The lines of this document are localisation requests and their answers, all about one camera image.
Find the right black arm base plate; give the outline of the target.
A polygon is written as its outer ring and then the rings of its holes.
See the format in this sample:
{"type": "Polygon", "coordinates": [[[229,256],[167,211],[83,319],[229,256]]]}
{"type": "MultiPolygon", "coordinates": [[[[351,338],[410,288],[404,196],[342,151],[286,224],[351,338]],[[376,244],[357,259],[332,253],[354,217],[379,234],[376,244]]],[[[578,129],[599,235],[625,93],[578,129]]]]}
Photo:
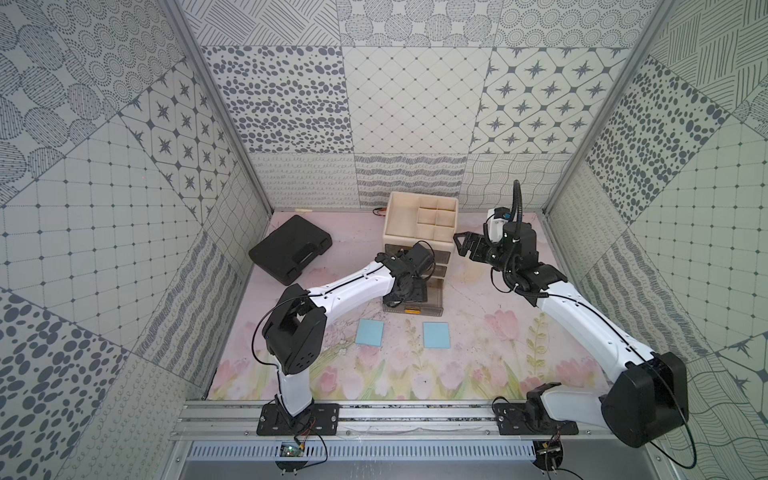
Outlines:
{"type": "Polygon", "coordinates": [[[498,433],[502,436],[575,436],[579,433],[573,421],[557,421],[549,417],[536,402],[507,402],[497,397],[491,405],[498,433]]]}

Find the blue sticky pad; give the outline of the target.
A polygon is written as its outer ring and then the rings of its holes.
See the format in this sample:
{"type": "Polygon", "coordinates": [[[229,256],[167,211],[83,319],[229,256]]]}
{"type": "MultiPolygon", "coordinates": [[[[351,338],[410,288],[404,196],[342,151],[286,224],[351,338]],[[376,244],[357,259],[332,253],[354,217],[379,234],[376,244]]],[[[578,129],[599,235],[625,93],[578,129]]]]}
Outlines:
{"type": "Polygon", "coordinates": [[[381,347],[384,323],[378,320],[361,319],[355,337],[357,345],[381,347]]]}
{"type": "Polygon", "coordinates": [[[450,328],[443,322],[423,323],[423,344],[426,349],[449,349],[450,328]]]}

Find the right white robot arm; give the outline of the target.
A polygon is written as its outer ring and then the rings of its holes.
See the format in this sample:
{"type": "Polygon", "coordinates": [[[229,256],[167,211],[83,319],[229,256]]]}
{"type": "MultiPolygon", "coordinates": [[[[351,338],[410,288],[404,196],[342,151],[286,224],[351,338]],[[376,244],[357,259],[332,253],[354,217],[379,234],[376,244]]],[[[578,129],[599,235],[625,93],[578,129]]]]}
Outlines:
{"type": "Polygon", "coordinates": [[[675,354],[660,354],[621,330],[587,301],[556,267],[540,261],[528,223],[507,223],[498,234],[457,233],[457,252],[500,273],[517,294],[556,320],[594,358],[610,380],[605,393],[561,384],[527,395],[533,422],[576,422],[606,428],[638,448],[689,419],[687,371],[675,354]]]}

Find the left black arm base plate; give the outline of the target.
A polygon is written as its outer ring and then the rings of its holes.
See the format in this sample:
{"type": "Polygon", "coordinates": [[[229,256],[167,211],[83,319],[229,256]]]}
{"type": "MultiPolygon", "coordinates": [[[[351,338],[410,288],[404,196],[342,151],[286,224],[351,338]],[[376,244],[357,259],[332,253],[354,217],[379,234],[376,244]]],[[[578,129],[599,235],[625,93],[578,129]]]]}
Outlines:
{"type": "Polygon", "coordinates": [[[258,436],[300,436],[305,433],[335,435],[338,428],[340,405],[311,403],[296,416],[291,416],[279,402],[270,402],[261,409],[258,436]]]}

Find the beige desktop drawer organizer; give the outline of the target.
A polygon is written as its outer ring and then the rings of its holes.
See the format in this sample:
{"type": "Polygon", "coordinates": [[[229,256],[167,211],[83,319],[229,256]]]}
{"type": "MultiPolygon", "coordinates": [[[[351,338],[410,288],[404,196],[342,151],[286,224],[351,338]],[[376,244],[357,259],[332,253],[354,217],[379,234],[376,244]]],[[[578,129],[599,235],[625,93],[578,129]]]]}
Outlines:
{"type": "Polygon", "coordinates": [[[387,204],[383,244],[412,246],[419,240],[435,250],[455,251],[453,235],[458,199],[428,194],[392,192],[387,204]]]}

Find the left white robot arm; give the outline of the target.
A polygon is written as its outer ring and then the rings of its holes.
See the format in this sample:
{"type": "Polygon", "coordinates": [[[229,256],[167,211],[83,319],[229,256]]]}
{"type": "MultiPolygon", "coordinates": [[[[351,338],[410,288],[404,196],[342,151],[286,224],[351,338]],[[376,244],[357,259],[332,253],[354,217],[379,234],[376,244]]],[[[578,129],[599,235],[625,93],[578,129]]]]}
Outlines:
{"type": "Polygon", "coordinates": [[[326,285],[287,287],[257,328],[272,359],[268,364],[277,372],[280,412],[292,421],[309,414],[309,368],[321,353],[329,325],[378,298],[387,303],[424,299],[434,268],[434,254],[415,245],[399,255],[380,252],[359,271],[326,285]]]}

